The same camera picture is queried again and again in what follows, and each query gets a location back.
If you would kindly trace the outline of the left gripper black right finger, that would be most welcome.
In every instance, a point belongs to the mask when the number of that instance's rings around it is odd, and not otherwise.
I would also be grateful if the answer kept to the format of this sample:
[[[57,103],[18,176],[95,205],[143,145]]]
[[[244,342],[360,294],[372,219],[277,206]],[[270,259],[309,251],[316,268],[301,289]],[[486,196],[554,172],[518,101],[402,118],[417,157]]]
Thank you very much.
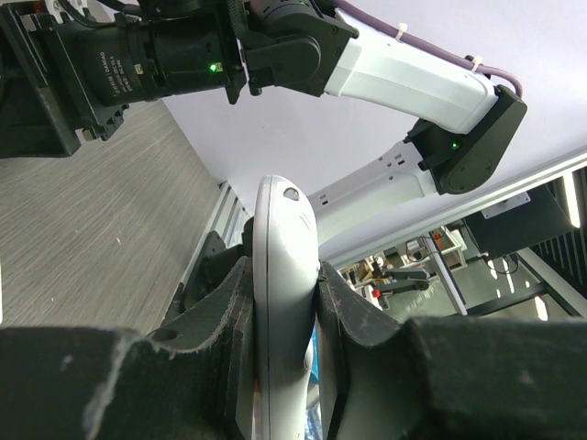
[[[314,296],[327,439],[583,439],[586,323],[395,321],[324,263]]]

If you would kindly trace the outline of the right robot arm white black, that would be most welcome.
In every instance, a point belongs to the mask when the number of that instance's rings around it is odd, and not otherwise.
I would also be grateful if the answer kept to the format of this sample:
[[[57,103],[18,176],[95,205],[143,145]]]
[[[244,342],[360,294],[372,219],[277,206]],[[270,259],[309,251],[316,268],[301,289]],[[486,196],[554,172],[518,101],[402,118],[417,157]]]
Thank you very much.
[[[108,140],[131,104],[280,87],[414,116],[372,163],[304,196],[265,178],[244,241],[317,246],[382,210],[463,194],[494,174],[526,115],[521,83],[390,26],[346,1],[84,1],[1,7],[1,155],[63,158]]]

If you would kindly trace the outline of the white remote control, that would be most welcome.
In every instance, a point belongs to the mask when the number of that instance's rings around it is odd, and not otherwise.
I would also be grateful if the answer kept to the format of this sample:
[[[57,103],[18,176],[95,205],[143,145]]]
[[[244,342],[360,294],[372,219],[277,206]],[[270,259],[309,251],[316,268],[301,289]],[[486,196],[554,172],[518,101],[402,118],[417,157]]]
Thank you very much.
[[[320,262],[314,210],[291,181],[278,175],[261,179],[252,238],[259,387],[255,434],[302,439]]]

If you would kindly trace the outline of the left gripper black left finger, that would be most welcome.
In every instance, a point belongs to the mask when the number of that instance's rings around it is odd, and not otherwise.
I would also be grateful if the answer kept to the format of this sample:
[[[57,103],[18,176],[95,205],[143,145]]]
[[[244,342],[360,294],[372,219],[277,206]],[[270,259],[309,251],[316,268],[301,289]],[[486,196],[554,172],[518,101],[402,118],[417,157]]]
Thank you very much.
[[[252,268],[149,335],[5,327],[4,439],[248,439],[254,394]]]

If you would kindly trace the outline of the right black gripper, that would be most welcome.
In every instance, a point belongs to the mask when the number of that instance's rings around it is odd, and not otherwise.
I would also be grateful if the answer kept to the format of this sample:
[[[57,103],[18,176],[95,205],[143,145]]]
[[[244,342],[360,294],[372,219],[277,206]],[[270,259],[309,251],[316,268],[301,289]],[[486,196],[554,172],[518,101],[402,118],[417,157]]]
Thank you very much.
[[[155,2],[105,6],[111,22],[84,1],[1,6],[2,158],[69,157],[80,134],[107,140],[130,104],[155,100]]]

